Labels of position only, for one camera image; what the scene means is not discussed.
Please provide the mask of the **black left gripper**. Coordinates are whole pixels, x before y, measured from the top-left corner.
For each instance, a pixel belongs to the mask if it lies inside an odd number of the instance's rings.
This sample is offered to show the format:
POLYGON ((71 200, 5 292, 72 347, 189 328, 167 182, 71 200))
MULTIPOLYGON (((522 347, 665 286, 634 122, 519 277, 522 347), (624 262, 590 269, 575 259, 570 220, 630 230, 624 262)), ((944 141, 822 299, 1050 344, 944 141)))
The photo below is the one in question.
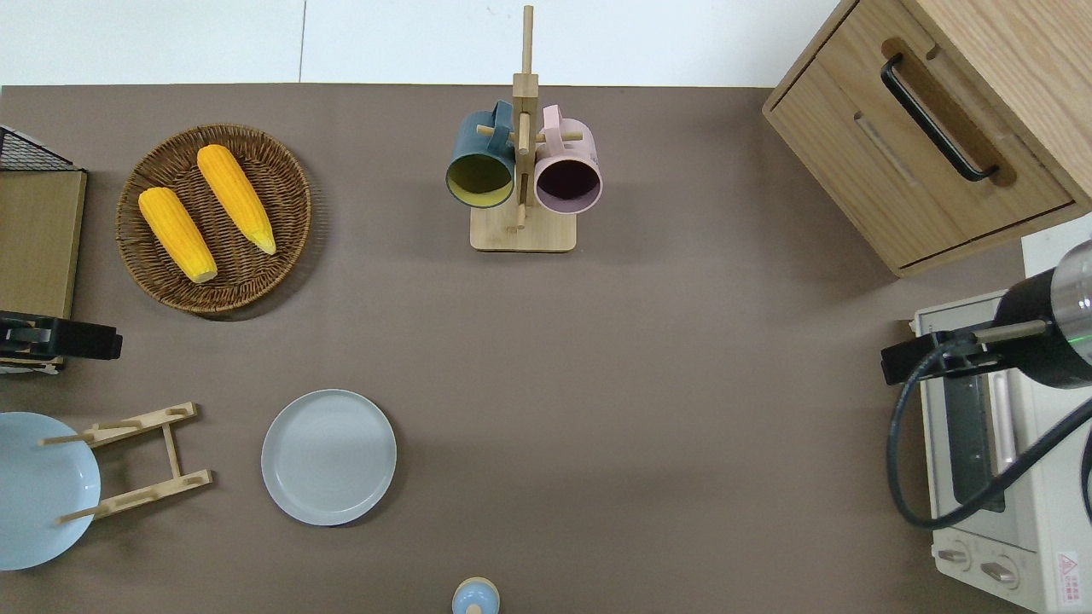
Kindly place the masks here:
POLYGON ((3 314, 1 338, 3 359, 117 359, 124 346, 124 336, 116 329, 104 338, 102 350, 99 324, 29 314, 3 314))

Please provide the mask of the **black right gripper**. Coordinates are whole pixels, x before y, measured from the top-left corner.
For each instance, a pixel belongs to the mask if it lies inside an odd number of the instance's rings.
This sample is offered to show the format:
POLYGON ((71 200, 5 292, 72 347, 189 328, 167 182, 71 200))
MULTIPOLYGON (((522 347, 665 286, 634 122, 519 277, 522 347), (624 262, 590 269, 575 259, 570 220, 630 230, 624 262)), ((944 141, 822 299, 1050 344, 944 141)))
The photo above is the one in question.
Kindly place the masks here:
POLYGON ((919 381, 937 377, 956 377, 975 369, 972 356, 978 354, 978 342, 968 332, 931 332, 881 350, 881 371, 887 385, 919 381))

